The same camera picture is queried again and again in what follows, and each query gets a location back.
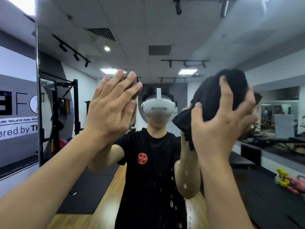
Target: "white vr headset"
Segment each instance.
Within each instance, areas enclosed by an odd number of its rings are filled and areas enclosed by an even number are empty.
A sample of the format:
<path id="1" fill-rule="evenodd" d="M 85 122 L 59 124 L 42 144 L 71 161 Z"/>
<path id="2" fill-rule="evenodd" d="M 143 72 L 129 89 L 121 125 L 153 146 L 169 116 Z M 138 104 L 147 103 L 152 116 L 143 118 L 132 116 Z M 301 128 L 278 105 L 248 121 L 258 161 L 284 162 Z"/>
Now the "white vr headset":
<path id="1" fill-rule="evenodd" d="M 161 88 L 157 88 L 157 96 L 149 97 L 141 105 L 146 116 L 161 114 L 170 116 L 173 114 L 176 104 L 169 98 L 164 98 L 161 95 Z"/>

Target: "black hair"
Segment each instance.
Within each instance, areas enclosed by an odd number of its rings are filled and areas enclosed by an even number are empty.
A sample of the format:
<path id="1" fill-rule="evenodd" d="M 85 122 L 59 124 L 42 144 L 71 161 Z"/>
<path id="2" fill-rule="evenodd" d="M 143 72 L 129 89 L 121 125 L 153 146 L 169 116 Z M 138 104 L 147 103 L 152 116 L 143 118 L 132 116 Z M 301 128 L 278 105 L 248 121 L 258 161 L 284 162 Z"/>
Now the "black hair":
<path id="1" fill-rule="evenodd" d="M 147 98 L 149 98 L 151 96 L 155 96 L 155 95 L 157 95 L 157 88 L 155 88 L 155 87 L 148 88 L 142 97 L 142 102 L 146 101 Z M 166 97 L 170 98 L 172 100 L 172 102 L 175 102 L 173 95 L 170 93 L 170 91 L 168 89 L 161 88 L 161 95 L 166 96 Z"/>

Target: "hand holding black cloth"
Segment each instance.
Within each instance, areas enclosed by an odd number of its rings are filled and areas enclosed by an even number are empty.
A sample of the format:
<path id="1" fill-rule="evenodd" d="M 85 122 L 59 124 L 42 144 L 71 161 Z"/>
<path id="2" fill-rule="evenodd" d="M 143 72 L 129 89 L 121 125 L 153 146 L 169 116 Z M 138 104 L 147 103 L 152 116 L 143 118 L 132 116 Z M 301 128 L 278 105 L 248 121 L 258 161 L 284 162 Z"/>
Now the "hand holding black cloth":
<path id="1" fill-rule="evenodd" d="M 202 82 L 196 90 L 191 104 L 194 108 L 197 102 L 202 104 L 203 120 L 209 121 L 213 119 L 219 108 L 220 86 L 219 79 L 226 76 L 227 82 L 233 92 L 233 111 L 244 101 L 246 93 L 249 89 L 245 73 L 239 69 L 225 69 L 217 73 L 215 76 L 208 77 Z M 189 148 L 194 150 L 191 132 L 191 111 L 187 109 L 176 115 L 172 122 L 185 134 L 185 140 L 189 141 Z"/>

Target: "red circular logo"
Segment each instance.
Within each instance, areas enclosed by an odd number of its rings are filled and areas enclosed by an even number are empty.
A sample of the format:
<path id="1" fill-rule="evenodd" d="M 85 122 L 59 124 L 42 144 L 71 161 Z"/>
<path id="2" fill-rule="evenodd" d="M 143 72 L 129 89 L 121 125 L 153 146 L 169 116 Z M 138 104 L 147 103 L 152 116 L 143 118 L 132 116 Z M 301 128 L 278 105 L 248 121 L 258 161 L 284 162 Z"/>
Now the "red circular logo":
<path id="1" fill-rule="evenodd" d="M 138 155 L 138 162 L 140 165 L 144 165 L 147 162 L 147 155 L 145 153 L 140 153 Z"/>

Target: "squat rack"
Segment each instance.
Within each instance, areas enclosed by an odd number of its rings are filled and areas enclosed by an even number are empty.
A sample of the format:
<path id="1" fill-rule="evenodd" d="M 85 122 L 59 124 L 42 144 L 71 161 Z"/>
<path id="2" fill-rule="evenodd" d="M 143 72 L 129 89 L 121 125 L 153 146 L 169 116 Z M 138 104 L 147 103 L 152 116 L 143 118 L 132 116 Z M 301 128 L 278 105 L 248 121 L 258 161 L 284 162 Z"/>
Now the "squat rack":
<path id="1" fill-rule="evenodd" d="M 53 79 L 48 79 L 48 78 L 41 78 L 40 74 L 45 74 L 51 77 L 55 77 L 57 79 L 66 81 L 66 82 L 58 82 L 56 80 Z M 63 97 L 65 97 L 69 91 L 73 88 L 74 89 L 74 132 L 75 135 L 79 134 L 79 132 L 83 129 L 81 129 L 81 123 L 79 121 L 79 105 L 78 105 L 78 80 L 74 79 L 73 81 L 64 79 L 64 78 L 60 78 L 58 76 L 52 75 L 50 73 L 44 72 L 44 71 L 39 71 L 39 88 L 38 88 L 38 93 L 39 96 L 41 97 L 41 89 L 40 87 L 43 84 L 43 81 L 41 79 L 44 80 L 48 80 L 54 83 L 54 87 L 52 88 L 48 88 L 47 89 L 51 89 L 52 90 L 52 98 L 53 98 L 53 102 L 52 102 L 52 108 L 53 108 L 53 114 L 52 114 L 52 130 L 51 130 L 51 137 L 53 139 L 53 146 L 54 146 L 54 153 L 58 153 L 59 152 L 59 130 L 58 130 L 58 124 L 59 124 L 59 114 L 58 114 L 58 109 L 59 109 L 59 99 L 58 99 L 58 93 L 57 93 L 57 89 L 58 87 L 63 87 L 63 88 L 69 88 L 65 94 L 63 95 Z M 39 145 L 39 165 L 42 166 L 44 163 L 46 163 L 47 161 L 44 159 L 44 151 L 43 151 L 43 143 L 47 142 L 50 140 L 50 138 L 44 138 L 44 129 L 42 127 L 42 114 L 41 114 L 41 101 L 39 101 L 39 137 L 40 137 L 40 145 Z"/>

